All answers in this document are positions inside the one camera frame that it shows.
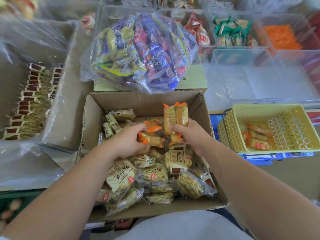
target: person's left hand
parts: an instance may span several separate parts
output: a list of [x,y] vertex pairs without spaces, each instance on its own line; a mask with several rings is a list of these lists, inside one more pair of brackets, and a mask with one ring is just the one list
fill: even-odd
[[112,145],[112,150],[115,151],[117,157],[126,158],[149,147],[137,141],[137,135],[140,131],[148,132],[144,123],[126,126],[106,142]]

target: bin of green snacks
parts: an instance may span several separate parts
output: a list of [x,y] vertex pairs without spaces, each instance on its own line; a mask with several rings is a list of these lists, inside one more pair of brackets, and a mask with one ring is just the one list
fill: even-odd
[[0,193],[0,233],[44,189],[6,191]]

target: forearm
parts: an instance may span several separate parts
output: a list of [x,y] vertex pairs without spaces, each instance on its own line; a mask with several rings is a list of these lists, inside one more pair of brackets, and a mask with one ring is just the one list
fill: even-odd
[[3,235],[11,240],[79,239],[115,159],[112,148],[94,148],[26,207]]
[[218,141],[204,148],[217,181],[255,237],[320,238],[320,208]]

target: person's right hand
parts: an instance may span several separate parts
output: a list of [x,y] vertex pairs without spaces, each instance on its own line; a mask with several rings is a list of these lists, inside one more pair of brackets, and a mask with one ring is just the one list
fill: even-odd
[[189,118],[189,125],[182,126],[175,124],[171,128],[172,131],[182,134],[187,144],[199,155],[203,156],[203,147],[213,138],[198,124],[197,121]]

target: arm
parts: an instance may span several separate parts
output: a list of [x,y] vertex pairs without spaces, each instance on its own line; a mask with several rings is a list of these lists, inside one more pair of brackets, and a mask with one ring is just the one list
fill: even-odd
[[147,145],[137,142],[144,124],[122,129],[95,147],[76,166],[30,203],[3,231],[10,240],[79,239],[108,170],[117,157]]
[[244,160],[190,119],[174,125],[194,151],[203,156],[230,203],[259,240],[320,239],[320,208],[310,200]]

